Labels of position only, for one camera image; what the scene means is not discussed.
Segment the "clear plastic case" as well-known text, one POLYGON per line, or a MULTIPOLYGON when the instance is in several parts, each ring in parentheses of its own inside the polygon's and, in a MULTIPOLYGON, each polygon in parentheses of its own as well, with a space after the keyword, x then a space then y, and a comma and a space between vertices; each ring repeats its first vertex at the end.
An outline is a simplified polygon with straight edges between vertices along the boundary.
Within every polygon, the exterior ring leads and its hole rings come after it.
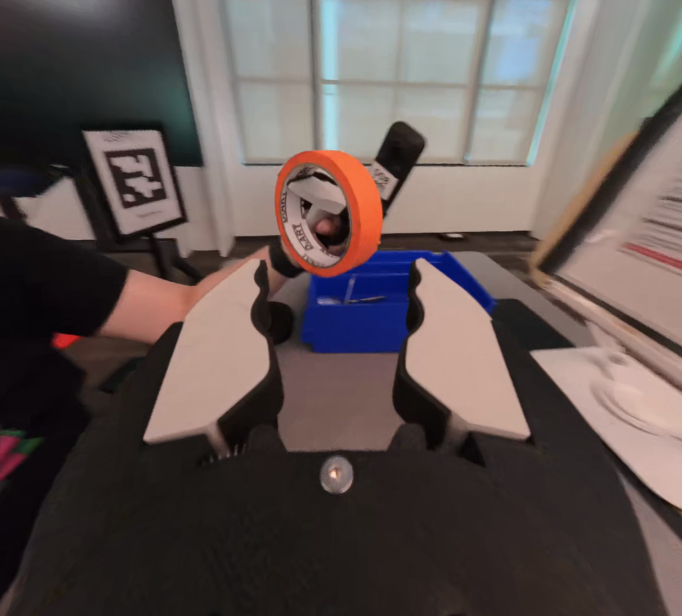
POLYGON ((320 280, 314 302, 319 306, 359 305, 384 302, 384 294, 374 296, 358 296, 357 286, 366 284, 366 279, 358 274, 348 278, 320 280))

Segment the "person's black shirt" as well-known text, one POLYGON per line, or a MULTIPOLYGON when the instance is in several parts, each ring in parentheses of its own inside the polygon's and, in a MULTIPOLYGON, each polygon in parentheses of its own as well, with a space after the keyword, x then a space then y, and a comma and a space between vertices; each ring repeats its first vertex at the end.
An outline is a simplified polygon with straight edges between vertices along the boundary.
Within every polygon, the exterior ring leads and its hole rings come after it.
POLYGON ((90 422, 85 373, 53 347, 56 334, 93 336, 128 270, 90 249, 1 220, 1 427, 42 442, 1 494, 1 593, 12 585, 40 508, 90 422))

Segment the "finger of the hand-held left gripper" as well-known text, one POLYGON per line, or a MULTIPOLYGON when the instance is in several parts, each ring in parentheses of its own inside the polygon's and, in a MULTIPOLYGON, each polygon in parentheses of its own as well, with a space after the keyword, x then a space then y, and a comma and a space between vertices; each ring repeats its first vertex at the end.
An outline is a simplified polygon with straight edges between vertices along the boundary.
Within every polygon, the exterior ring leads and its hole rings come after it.
POLYGON ((304 202, 310 209, 326 214, 339 215, 347 209, 347 200, 343 190, 334 178, 322 169, 302 170, 288 181, 288 190, 304 202))

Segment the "wooden board with black panel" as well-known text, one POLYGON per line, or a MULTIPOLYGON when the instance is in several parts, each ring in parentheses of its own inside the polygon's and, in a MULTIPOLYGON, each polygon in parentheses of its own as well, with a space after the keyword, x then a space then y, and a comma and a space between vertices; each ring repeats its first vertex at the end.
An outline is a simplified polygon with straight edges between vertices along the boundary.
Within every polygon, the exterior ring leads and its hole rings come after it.
POLYGON ((681 119, 681 88, 671 94, 621 149, 607 157, 567 208, 558 224, 540 243, 530 261, 533 281, 552 298, 574 313, 598 326, 618 340, 630 352, 660 373, 681 373, 681 345, 671 343, 646 326, 617 313, 608 305, 557 277, 557 270, 567 261, 578 243, 594 227, 618 194, 628 176, 668 128, 681 119))

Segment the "person's left forearm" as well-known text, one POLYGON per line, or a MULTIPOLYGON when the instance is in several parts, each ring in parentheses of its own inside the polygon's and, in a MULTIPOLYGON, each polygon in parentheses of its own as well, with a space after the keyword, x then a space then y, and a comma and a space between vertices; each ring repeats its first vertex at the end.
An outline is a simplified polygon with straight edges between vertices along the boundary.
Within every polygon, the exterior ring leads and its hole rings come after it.
POLYGON ((286 278, 273 268, 268 247, 227 264, 197 285, 172 283, 142 272, 129 271, 122 293, 97 335, 153 345, 169 326, 182 322, 201 298, 251 261, 267 264, 269 292, 278 292, 286 278))

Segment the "black textured pad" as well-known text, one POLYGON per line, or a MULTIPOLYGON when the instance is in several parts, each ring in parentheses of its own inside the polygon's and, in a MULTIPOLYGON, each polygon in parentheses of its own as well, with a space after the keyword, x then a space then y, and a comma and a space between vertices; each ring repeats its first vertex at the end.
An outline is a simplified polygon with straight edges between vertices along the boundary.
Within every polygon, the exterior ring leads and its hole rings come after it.
POLYGON ((295 316, 293 309, 283 303, 268 301, 269 334, 275 346, 285 343, 291 338, 294 330, 295 316))

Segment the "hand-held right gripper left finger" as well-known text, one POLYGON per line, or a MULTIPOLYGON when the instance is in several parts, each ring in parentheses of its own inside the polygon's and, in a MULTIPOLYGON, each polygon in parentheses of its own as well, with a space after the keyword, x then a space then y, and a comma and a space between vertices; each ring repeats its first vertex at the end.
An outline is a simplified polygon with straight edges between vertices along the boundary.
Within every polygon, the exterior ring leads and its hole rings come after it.
POLYGON ((249 260, 184 319, 144 435, 156 446, 201 437, 216 456, 246 450, 253 429, 277 427, 282 376, 269 332, 264 261, 249 260))

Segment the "blue plastic bin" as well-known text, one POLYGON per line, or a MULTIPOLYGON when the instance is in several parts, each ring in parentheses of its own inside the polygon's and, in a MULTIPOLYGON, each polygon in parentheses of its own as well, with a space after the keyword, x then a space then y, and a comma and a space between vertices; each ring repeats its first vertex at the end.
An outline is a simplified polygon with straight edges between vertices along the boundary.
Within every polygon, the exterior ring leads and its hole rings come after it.
POLYGON ((450 253, 429 251, 378 251, 360 267, 338 277, 310 277, 302 326, 302 341, 316 353, 379 354, 399 352, 408 330, 408 279, 411 264, 425 259, 465 289, 492 313, 497 301, 450 253), (314 302, 320 280, 348 278, 358 274, 366 284, 357 286, 358 296, 384 294, 384 302, 359 305, 319 306, 314 302))

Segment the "white framed window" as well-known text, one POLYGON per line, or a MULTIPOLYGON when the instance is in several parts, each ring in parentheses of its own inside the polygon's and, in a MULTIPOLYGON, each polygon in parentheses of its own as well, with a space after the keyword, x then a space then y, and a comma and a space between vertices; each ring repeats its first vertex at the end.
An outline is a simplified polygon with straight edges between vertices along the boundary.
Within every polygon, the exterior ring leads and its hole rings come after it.
POLYGON ((433 166, 535 162, 575 0, 219 0, 245 165, 388 127, 433 166))

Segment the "white metal stand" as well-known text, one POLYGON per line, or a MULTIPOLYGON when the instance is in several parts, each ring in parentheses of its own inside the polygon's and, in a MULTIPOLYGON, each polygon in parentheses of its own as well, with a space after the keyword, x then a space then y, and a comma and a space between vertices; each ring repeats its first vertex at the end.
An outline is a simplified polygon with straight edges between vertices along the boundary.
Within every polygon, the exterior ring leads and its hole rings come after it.
POLYGON ((681 392, 616 351, 564 348, 531 355, 637 479, 681 509, 681 392))

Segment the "black and white tag poster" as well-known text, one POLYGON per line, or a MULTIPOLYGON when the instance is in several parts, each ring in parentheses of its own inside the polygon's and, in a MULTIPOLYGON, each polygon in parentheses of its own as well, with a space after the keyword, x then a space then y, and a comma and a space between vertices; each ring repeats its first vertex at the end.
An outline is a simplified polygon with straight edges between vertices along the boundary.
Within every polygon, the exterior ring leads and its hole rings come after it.
POLYGON ((160 125, 87 126, 81 134, 117 240, 154 235, 187 223, 160 125))

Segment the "laminated instruction sheet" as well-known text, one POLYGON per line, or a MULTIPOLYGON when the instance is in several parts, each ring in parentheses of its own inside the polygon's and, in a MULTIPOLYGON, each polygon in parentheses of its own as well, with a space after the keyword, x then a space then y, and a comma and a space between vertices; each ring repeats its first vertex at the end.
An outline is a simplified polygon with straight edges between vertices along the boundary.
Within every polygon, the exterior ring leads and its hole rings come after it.
POLYGON ((642 156, 557 277, 681 344, 681 119, 642 156))

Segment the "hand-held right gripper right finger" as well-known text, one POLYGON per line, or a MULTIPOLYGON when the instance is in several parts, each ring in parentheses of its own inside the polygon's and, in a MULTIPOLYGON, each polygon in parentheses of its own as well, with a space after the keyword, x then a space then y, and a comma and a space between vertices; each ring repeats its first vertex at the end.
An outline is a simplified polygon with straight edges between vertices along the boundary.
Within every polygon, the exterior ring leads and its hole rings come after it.
POLYGON ((457 450, 473 433, 528 441, 490 314, 423 258, 411 265, 406 327, 393 405, 404 423, 421 428, 428 450, 457 450))

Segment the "person's left hand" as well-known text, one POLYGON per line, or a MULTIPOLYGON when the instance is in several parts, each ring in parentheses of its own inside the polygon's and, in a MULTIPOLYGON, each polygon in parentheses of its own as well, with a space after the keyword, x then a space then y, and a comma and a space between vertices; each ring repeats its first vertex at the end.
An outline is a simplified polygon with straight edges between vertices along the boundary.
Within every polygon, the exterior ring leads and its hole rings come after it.
POLYGON ((346 214, 325 214, 315 225, 316 240, 330 254, 342 256, 350 236, 350 223, 346 214))

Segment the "orange tape roll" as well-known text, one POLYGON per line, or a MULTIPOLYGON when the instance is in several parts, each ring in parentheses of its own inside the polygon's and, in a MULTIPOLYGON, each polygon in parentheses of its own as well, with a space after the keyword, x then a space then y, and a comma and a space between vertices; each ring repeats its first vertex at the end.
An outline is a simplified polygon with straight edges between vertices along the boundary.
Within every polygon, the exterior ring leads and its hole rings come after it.
POLYGON ((383 228, 380 195, 370 172, 340 151, 305 151, 291 157, 277 175, 275 210, 280 240, 292 262, 317 277, 338 277, 363 265, 377 250, 383 228), (302 170, 322 169, 343 190, 350 234, 345 254, 334 256, 316 240, 313 229, 326 213, 310 209, 288 190, 302 170))

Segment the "black wristband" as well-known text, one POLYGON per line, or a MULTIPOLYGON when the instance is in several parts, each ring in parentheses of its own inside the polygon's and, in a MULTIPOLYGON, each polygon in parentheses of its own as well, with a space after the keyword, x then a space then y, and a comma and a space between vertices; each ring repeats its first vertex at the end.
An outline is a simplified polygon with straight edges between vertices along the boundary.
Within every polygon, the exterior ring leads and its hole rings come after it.
POLYGON ((269 243, 268 254, 271 269, 285 279, 294 279, 303 273, 304 269, 301 268, 299 264, 291 261, 288 253, 279 240, 269 243))

